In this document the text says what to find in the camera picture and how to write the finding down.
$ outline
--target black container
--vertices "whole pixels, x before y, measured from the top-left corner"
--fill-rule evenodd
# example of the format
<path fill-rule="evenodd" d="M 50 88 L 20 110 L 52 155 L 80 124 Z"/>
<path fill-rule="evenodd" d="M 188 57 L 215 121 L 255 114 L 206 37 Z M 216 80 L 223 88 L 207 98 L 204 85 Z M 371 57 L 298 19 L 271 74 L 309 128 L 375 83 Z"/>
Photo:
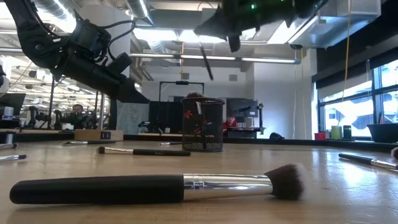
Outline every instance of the black container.
<path fill-rule="evenodd" d="M 368 124 L 374 142 L 398 142 L 398 124 Z"/>
<path fill-rule="evenodd" d="M 343 126 L 343 139 L 346 140 L 351 140 L 352 134 L 351 134 L 351 125 L 344 125 Z"/>
<path fill-rule="evenodd" d="M 193 152 L 223 151 L 223 105 L 217 98 L 185 98 L 182 148 Z"/>

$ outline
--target silver ferrule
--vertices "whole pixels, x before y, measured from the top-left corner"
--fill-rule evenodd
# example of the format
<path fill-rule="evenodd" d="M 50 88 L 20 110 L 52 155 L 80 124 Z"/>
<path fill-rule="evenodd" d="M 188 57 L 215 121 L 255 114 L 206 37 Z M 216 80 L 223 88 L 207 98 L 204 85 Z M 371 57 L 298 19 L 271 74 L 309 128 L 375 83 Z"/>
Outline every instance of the silver ferrule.
<path fill-rule="evenodd" d="M 131 154 L 134 150 L 133 149 L 120 149 L 120 148 L 111 148 L 105 147 L 105 152 L 112 152 L 112 153 L 128 153 Z"/>
<path fill-rule="evenodd" d="M 392 164 L 389 162 L 379 161 L 376 159 L 371 160 L 371 164 L 374 166 L 386 168 L 386 169 L 397 169 L 397 164 Z"/>
<path fill-rule="evenodd" d="M 13 155 L 13 156 L 0 156 L 0 162 L 3 161 L 13 161 L 13 160 L 18 160 L 19 155 Z"/>
<path fill-rule="evenodd" d="M 184 174 L 183 178 L 185 201 L 272 193 L 265 175 Z"/>

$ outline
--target brush bristles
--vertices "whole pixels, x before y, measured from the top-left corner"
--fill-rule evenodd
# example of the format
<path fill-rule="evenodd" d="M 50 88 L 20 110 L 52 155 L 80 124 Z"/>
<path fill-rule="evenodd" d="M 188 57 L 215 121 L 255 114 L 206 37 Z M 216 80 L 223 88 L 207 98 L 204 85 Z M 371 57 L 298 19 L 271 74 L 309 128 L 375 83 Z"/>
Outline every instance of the brush bristles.
<path fill-rule="evenodd" d="M 394 148 L 394 149 L 391 151 L 391 157 L 393 157 L 394 159 L 397 159 L 397 160 L 398 160 L 398 147 Z"/>
<path fill-rule="evenodd" d="M 308 175 L 301 164 L 287 164 L 266 172 L 272 183 L 272 195 L 279 199 L 298 200 L 308 190 Z"/>

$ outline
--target wooden table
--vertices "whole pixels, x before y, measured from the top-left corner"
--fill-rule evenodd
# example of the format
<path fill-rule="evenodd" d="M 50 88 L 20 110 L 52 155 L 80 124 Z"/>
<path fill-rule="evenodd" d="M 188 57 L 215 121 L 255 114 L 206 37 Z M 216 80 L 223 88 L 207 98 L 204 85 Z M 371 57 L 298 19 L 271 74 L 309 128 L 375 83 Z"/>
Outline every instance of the wooden table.
<path fill-rule="evenodd" d="M 158 147 L 157 142 L 120 142 L 114 147 Z M 178 149 L 180 146 L 163 148 Z M 26 161 L 0 163 L 0 223 L 397 223 L 398 173 L 341 161 L 352 152 L 391 161 L 387 154 L 308 146 L 225 144 L 224 152 L 190 157 L 98 155 L 95 146 L 62 147 L 60 142 L 22 143 L 7 154 Z M 272 196 L 155 205 L 14 205 L 17 181 L 59 177 L 133 174 L 262 174 L 300 162 L 311 177 L 312 196 L 283 201 Z"/>

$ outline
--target red shirt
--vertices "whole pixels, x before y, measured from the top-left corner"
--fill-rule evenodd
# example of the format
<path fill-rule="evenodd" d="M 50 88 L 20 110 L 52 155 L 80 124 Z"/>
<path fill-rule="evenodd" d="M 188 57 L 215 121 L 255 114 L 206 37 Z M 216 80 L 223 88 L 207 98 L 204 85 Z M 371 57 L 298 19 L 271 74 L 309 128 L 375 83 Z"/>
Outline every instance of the red shirt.
<path fill-rule="evenodd" d="M 229 127 L 236 127 L 236 120 L 234 120 L 234 122 L 232 122 L 232 124 L 229 124 L 228 121 L 225 121 L 223 123 L 223 131 L 227 130 Z"/>

